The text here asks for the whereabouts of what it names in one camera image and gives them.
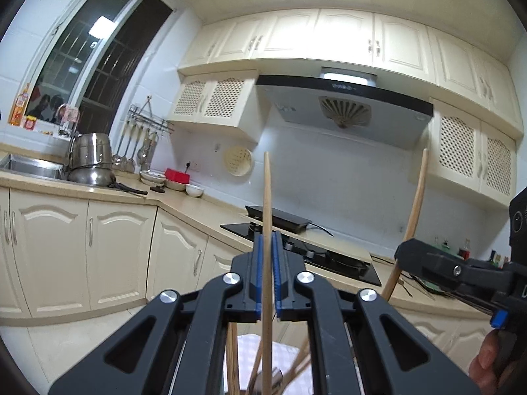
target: metal screw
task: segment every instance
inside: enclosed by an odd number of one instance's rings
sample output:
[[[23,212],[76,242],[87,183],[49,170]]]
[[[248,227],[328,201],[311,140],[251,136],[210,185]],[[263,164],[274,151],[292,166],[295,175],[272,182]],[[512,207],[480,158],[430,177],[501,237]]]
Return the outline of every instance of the metal screw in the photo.
[[[163,303],[173,303],[178,299],[178,294],[176,293],[176,291],[166,290],[159,295],[159,299]]]
[[[223,282],[229,285],[236,285],[241,278],[238,273],[226,273],[223,275]]]
[[[297,275],[298,282],[309,284],[315,280],[315,275],[311,272],[300,272]]]
[[[373,301],[377,298],[377,293],[371,288],[367,288],[359,292],[359,296],[364,301]]]

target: gas stove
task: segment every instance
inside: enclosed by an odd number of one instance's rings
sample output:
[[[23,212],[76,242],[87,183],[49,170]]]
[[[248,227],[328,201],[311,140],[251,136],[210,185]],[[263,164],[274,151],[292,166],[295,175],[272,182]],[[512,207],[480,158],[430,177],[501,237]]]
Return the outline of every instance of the gas stove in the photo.
[[[253,222],[224,224],[220,227],[251,242],[254,241],[255,233],[262,232],[262,226]],[[357,281],[381,286],[377,272],[371,263],[311,245],[284,233],[282,233],[282,242],[285,250],[302,255],[306,263]]]

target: human hand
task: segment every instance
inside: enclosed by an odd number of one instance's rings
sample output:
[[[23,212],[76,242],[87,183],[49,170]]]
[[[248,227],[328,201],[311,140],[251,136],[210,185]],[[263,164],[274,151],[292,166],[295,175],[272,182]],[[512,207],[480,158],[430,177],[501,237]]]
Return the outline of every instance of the human hand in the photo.
[[[497,337],[497,329],[493,329],[487,334],[481,343],[480,352],[468,367],[468,375],[479,386],[482,395],[493,395],[497,388],[509,377],[515,362],[511,362],[498,379],[494,374],[492,365],[496,360],[500,349],[500,342]]]

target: countertop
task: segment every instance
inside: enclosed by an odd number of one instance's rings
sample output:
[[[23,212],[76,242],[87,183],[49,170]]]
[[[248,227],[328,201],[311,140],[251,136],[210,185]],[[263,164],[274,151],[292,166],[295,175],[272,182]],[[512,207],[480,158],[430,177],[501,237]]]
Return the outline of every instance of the countertop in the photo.
[[[6,152],[0,151],[0,159],[6,154]],[[146,190],[148,191],[148,196],[134,195],[110,188],[88,187],[69,182],[32,178],[0,170],[1,187],[63,196],[66,198],[71,197],[77,199],[158,206],[174,217],[181,219],[196,229],[201,230],[207,235],[212,236],[241,252],[252,250],[252,242],[242,239],[234,233],[230,233],[220,227],[221,224],[246,223],[250,221],[250,218],[247,215],[243,215],[241,209],[219,203],[215,200],[207,200],[207,198],[190,197],[185,192],[176,192],[166,189],[166,193],[164,194],[156,193],[151,191],[147,185],[141,183],[138,179],[118,177],[118,182],[138,190]],[[333,249],[349,256],[360,257],[363,260],[371,261],[371,258],[365,249],[353,244],[352,242],[332,238],[318,230],[307,230],[301,235],[293,235],[288,232],[284,233],[320,247]],[[380,281],[384,285],[393,266],[381,262],[376,257],[373,257],[373,265]],[[380,287],[330,273],[309,264],[306,268],[313,273],[325,276],[329,279],[332,285],[338,289],[357,292],[362,288],[369,287],[378,292],[381,291]],[[410,294],[412,294],[412,297],[407,294],[402,286],[397,285],[390,299],[391,305],[422,313],[432,313],[468,319],[488,319],[488,317],[480,311],[475,310],[473,307],[458,300],[426,293],[414,281],[408,281],[405,279],[405,286]]]

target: black knob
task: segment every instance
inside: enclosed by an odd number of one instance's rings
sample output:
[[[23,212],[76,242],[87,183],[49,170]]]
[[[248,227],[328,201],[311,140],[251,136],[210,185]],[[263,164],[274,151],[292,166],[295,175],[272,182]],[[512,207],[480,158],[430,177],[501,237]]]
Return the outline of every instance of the black knob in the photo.
[[[516,213],[512,217],[512,222],[511,222],[512,231],[515,233],[519,232],[520,229],[522,228],[522,225],[523,225],[523,215],[520,211],[516,211]]]

